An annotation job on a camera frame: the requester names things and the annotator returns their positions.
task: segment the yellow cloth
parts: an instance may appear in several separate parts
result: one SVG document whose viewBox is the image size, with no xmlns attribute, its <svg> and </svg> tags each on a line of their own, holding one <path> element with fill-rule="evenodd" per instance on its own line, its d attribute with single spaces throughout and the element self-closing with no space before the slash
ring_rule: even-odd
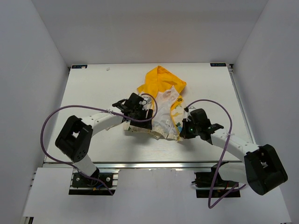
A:
<svg viewBox="0 0 299 224">
<path fill-rule="evenodd" d="M 139 93 L 145 92 L 156 97 L 158 92 L 170 90 L 172 86 L 174 86 L 178 93 L 181 93 L 186 86 L 186 82 L 182 81 L 162 66 L 158 66 L 146 74 L 145 84 L 139 86 L 137 90 Z"/>
<path fill-rule="evenodd" d="M 175 90 L 180 94 L 181 91 L 186 86 L 186 82 L 182 81 L 167 69 L 157 66 L 150 72 L 148 72 L 145 76 L 145 84 L 141 85 L 137 88 L 138 92 L 145 92 L 152 95 L 154 98 L 157 97 L 158 92 L 164 93 L 175 88 Z M 176 101 L 171 105 L 170 108 L 170 116 L 172 122 L 176 128 L 176 134 L 166 134 L 160 128 L 153 129 L 153 131 L 158 132 L 163 135 L 165 138 L 179 140 L 179 133 L 182 130 L 182 120 L 184 118 L 184 107 L 182 96 L 178 95 Z"/>
</svg>

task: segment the cloth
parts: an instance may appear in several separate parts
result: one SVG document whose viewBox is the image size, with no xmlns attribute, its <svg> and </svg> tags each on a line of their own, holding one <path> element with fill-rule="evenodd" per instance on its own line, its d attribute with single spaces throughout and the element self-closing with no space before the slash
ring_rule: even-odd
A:
<svg viewBox="0 0 299 224">
<path fill-rule="evenodd" d="M 132 132 L 145 132 L 152 134 L 155 138 L 163 136 L 166 139 L 179 140 L 182 130 L 185 103 L 180 96 L 186 86 L 182 81 L 167 69 L 158 66 L 145 76 L 145 84 L 137 88 L 138 93 L 149 93 L 158 104 L 158 112 L 152 120 L 152 130 L 130 126 L 129 122 L 124 124 L 125 130 Z"/>
</svg>

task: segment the white tabletop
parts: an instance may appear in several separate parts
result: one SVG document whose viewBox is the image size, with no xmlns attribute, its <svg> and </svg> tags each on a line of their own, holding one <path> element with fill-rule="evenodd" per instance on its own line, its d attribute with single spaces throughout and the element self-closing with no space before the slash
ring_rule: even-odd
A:
<svg viewBox="0 0 299 224">
<path fill-rule="evenodd" d="M 232 116 L 233 132 L 244 140 L 250 140 L 227 67 L 211 67 L 209 63 L 102 64 L 71 69 L 62 106 L 77 104 L 107 109 L 118 100 L 128 98 L 144 84 L 146 73 L 158 65 L 187 82 L 182 92 L 186 104 L 197 99 L 219 102 Z M 203 108 L 212 123 L 229 128 L 228 118 L 219 106 L 200 102 L 195 107 Z M 56 137 L 69 116 L 84 117 L 94 113 L 80 108 L 62 110 L 49 143 L 50 155 L 69 161 L 56 148 Z M 149 134 L 124 131 L 121 124 L 95 135 L 88 154 L 93 162 L 217 161 L 221 152 L 200 137 L 183 142 L 163 138 L 156 140 Z M 224 160 L 237 159 L 226 153 Z"/>
</svg>

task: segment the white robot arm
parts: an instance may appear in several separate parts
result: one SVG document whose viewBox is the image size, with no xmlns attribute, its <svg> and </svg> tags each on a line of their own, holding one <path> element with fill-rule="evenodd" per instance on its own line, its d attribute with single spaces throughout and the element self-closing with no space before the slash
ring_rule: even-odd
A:
<svg viewBox="0 0 299 224">
<path fill-rule="evenodd" d="M 146 110 L 143 107 L 143 101 L 144 98 L 133 93 L 128 100 L 121 100 L 113 104 L 110 109 L 114 112 L 122 112 L 127 117 L 136 120 L 149 119 L 152 117 L 153 110 Z M 111 113 L 97 113 L 81 119 L 73 115 L 66 121 L 55 145 L 72 160 L 80 171 L 97 178 L 99 170 L 87 154 L 91 138 L 98 132 L 118 125 L 124 120 L 123 117 Z M 200 136 L 202 140 L 224 148 L 228 132 L 219 124 L 212 125 L 203 109 L 193 110 L 182 123 L 183 129 L 180 137 L 190 139 Z M 147 129 L 152 128 L 151 120 L 131 121 L 130 124 Z M 218 182 L 234 181 L 248 184 L 256 193 L 264 195 L 288 179 L 275 149 L 270 145 L 259 146 L 231 135 L 227 151 L 242 163 L 222 162 L 217 175 Z M 203 180 L 205 184 L 212 182 L 215 166 L 211 168 L 210 177 Z M 195 180 L 195 183 L 200 185 L 201 181 Z"/>
<path fill-rule="evenodd" d="M 183 120 L 183 129 L 180 133 L 185 139 L 200 136 L 202 140 L 220 148 L 224 148 L 228 135 L 223 126 L 211 124 L 203 109 L 190 112 L 188 119 Z M 218 170 L 218 182 L 234 181 L 248 184 L 256 193 L 264 195 L 288 179 L 275 149 L 268 144 L 259 146 L 231 135 L 227 151 L 242 163 L 222 162 Z M 211 175 L 208 178 L 195 180 L 195 183 L 197 185 L 201 185 L 201 181 L 211 183 L 217 165 L 211 168 Z"/>
</svg>

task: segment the black mount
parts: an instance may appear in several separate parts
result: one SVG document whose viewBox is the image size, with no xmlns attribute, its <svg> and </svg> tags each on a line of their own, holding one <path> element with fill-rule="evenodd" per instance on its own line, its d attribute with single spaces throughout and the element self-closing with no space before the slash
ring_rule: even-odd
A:
<svg viewBox="0 0 299 224">
<path fill-rule="evenodd" d="M 91 177 L 100 179 L 103 181 L 107 187 L 111 188 L 113 183 L 113 173 L 100 173 L 99 169 L 91 175 Z M 95 180 L 87 179 L 82 176 L 80 173 L 74 173 L 73 181 L 71 186 L 74 188 L 86 188 L 86 187 L 96 187 L 101 183 Z"/>
<path fill-rule="evenodd" d="M 247 153 L 244 163 L 248 184 L 259 195 L 266 194 L 288 180 L 275 149 L 268 144 Z"/>
<path fill-rule="evenodd" d="M 215 164 L 214 166 L 212 166 L 211 172 L 209 172 L 209 173 L 208 172 L 207 173 L 206 172 L 195 173 L 196 179 L 195 179 L 195 181 L 192 181 L 192 183 L 195 183 L 196 187 L 198 187 L 198 188 L 210 187 L 212 184 L 212 180 L 213 180 L 214 174 L 216 172 L 217 166 L 218 166 L 218 163 Z M 222 180 L 220 175 L 217 174 L 214 187 L 225 187 L 226 184 L 227 184 L 227 181 Z"/>
<path fill-rule="evenodd" d="M 192 139 L 196 136 L 204 141 L 212 144 L 211 134 L 215 133 L 216 130 L 223 128 L 219 124 L 211 124 L 210 119 L 207 118 L 206 112 L 203 109 L 196 109 L 190 112 L 187 119 L 183 119 L 183 129 L 179 134 L 184 139 Z"/>
<path fill-rule="evenodd" d="M 138 96 L 135 93 L 132 93 L 129 99 L 122 99 L 115 104 L 112 104 L 112 106 L 117 107 L 125 116 L 128 116 L 130 118 L 136 120 L 150 119 L 153 116 L 153 110 L 145 110 L 142 104 L 143 101 L 145 101 L 144 98 Z M 131 121 L 130 125 L 146 128 L 149 130 L 152 129 L 151 120 L 147 122 Z"/>
</svg>

